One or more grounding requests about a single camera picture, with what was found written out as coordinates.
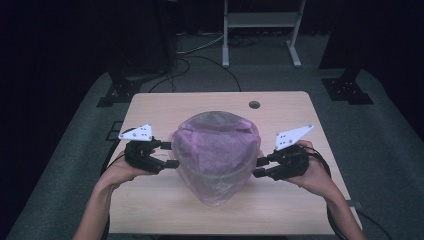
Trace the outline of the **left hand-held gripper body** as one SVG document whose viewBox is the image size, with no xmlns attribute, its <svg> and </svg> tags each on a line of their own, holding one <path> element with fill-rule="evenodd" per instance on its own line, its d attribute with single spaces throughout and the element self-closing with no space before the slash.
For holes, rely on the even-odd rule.
<svg viewBox="0 0 424 240">
<path fill-rule="evenodd" d="M 162 142 L 153 136 L 150 124 L 128 129 L 120 133 L 118 138 L 127 140 L 124 154 L 130 166 L 153 174 L 158 174 L 166 167 L 164 161 L 151 156 Z"/>
</svg>

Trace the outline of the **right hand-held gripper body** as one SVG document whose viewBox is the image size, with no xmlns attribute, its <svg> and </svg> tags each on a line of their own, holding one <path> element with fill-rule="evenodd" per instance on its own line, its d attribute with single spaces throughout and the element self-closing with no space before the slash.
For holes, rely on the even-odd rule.
<svg viewBox="0 0 424 240">
<path fill-rule="evenodd" d="M 265 170 L 268 177 L 275 181 L 285 180 L 306 172 L 309 167 L 308 154 L 303 147 L 297 145 L 297 142 L 313 128 L 314 126 L 309 124 L 276 134 L 274 152 L 267 156 L 267 160 L 276 162 L 276 165 Z"/>
</svg>

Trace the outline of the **person's left hand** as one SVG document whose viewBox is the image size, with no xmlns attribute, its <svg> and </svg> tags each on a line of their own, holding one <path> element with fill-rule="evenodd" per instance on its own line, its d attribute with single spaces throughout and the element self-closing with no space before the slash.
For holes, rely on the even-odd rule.
<svg viewBox="0 0 424 240">
<path fill-rule="evenodd" d="M 151 172 L 132 167 L 127 163 L 125 153 L 121 152 L 101 175 L 98 183 L 102 187 L 116 189 L 121 184 L 142 175 L 151 175 Z"/>
</svg>

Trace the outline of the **person's right hand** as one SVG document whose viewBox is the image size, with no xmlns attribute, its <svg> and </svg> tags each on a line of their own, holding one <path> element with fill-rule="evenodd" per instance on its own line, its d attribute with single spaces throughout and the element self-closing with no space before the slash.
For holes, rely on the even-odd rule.
<svg viewBox="0 0 424 240">
<path fill-rule="evenodd" d="M 300 140 L 296 145 L 306 149 L 309 167 L 303 175 L 288 178 L 287 182 L 295 184 L 299 188 L 304 188 L 312 194 L 328 198 L 334 190 L 334 182 L 325 171 L 319 159 L 314 156 L 312 143 L 310 141 Z"/>
</svg>

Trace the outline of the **black stand base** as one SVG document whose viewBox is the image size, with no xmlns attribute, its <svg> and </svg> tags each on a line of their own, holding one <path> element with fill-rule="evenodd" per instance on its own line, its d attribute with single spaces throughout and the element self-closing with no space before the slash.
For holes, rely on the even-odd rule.
<svg viewBox="0 0 424 240">
<path fill-rule="evenodd" d="M 106 94 L 99 99 L 97 107 L 112 107 L 115 103 L 130 103 L 142 84 L 137 80 L 131 80 L 120 65 L 110 65 L 107 73 L 112 83 Z"/>
<path fill-rule="evenodd" d="M 337 78 L 322 78 L 327 94 L 332 101 L 346 101 L 350 105 L 371 105 L 370 96 L 356 83 L 360 68 L 346 68 Z"/>
</svg>

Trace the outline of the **white metal stand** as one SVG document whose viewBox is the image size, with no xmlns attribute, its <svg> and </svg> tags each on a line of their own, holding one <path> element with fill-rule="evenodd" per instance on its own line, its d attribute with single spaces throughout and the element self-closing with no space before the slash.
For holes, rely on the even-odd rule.
<svg viewBox="0 0 424 240">
<path fill-rule="evenodd" d="M 228 34 L 236 28 L 291 28 L 291 38 L 286 41 L 289 55 L 295 68 L 301 68 L 302 63 L 295 48 L 300 25 L 302 22 L 306 0 L 300 0 L 299 7 L 295 12 L 271 12 L 271 13 L 232 13 L 228 10 L 228 0 L 224 0 L 223 13 L 223 43 L 222 65 L 230 65 Z"/>
</svg>

